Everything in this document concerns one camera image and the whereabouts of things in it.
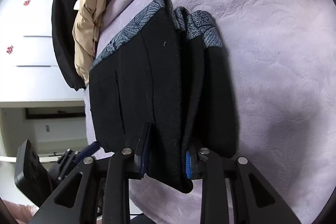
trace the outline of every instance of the blue patterned fabric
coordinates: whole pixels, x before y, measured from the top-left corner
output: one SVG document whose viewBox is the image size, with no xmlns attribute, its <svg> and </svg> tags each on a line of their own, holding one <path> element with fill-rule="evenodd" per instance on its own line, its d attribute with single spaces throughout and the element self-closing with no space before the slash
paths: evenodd
<svg viewBox="0 0 336 224">
<path fill-rule="evenodd" d="M 186 31 L 187 40 L 202 35 L 204 48 L 221 47 L 222 41 L 216 30 L 215 22 L 210 13 L 197 10 L 189 13 L 184 7 L 175 10 L 171 0 L 153 0 L 141 10 L 115 37 L 107 44 L 99 56 L 94 60 L 91 70 L 102 60 L 108 58 L 120 47 L 135 37 L 149 20 L 161 9 L 165 8 L 178 31 Z"/>
</svg>

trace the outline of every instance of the red flower decal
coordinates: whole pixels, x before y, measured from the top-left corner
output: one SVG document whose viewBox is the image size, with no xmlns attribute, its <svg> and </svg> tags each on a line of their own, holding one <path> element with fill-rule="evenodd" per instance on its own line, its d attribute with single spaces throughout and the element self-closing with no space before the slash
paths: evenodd
<svg viewBox="0 0 336 224">
<path fill-rule="evenodd" d="M 30 0 L 26 0 L 26 1 L 23 3 L 23 5 L 24 5 L 24 6 L 28 6 L 29 3 L 30 3 Z"/>
<path fill-rule="evenodd" d="M 13 46 L 7 47 L 6 53 L 11 54 L 13 52 Z"/>
</svg>

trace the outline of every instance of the triangular cutout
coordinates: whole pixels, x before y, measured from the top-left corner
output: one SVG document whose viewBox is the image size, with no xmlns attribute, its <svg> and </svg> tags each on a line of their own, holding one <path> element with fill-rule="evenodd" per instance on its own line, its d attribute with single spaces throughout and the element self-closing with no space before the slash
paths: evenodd
<svg viewBox="0 0 336 224">
<path fill-rule="evenodd" d="M 81 173 L 75 175 L 75 177 L 63 189 L 63 191 L 55 198 L 56 204 L 68 208 L 72 208 L 74 206 L 82 176 L 83 175 Z"/>
<path fill-rule="evenodd" d="M 252 173 L 249 174 L 249 179 L 255 198 L 255 203 L 257 204 L 258 208 L 264 208 L 275 203 L 275 199 L 269 194 L 269 192 L 255 175 Z"/>
</svg>

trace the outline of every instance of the fleece blanket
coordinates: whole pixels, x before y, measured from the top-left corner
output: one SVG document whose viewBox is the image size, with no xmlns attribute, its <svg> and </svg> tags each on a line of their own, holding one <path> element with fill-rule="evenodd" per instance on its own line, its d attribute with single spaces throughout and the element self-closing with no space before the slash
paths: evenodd
<svg viewBox="0 0 336 224">
<path fill-rule="evenodd" d="M 99 54 L 151 0 L 112 0 Z M 206 10 L 224 43 L 239 120 L 237 156 L 251 160 L 303 224 L 336 185 L 336 7 L 332 0 L 172 0 Z M 87 137 L 95 140 L 86 97 Z M 105 157 L 99 151 L 97 157 Z M 156 223 L 199 223 L 201 184 L 182 194 L 149 177 L 130 197 Z"/>
</svg>

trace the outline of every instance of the metal bolt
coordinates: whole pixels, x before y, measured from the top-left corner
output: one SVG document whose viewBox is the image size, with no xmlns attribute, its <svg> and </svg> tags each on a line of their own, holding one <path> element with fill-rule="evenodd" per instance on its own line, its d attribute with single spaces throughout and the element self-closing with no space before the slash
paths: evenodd
<svg viewBox="0 0 336 224">
<path fill-rule="evenodd" d="M 238 159 L 238 162 L 239 162 L 240 164 L 245 165 L 245 164 L 247 164 L 249 161 L 247 160 L 247 158 L 240 157 L 240 158 Z"/>
<path fill-rule="evenodd" d="M 132 153 L 132 149 L 124 148 L 123 150 L 121 150 L 121 153 L 123 153 L 124 155 L 129 155 L 130 153 Z"/>
<path fill-rule="evenodd" d="M 86 157 L 86 158 L 84 159 L 84 164 L 91 164 L 91 163 L 93 163 L 93 158 L 91 158 L 91 157 Z"/>
<path fill-rule="evenodd" d="M 206 147 L 202 147 L 199 152 L 202 154 L 202 155 L 207 155 L 210 153 L 210 150 Z"/>
</svg>

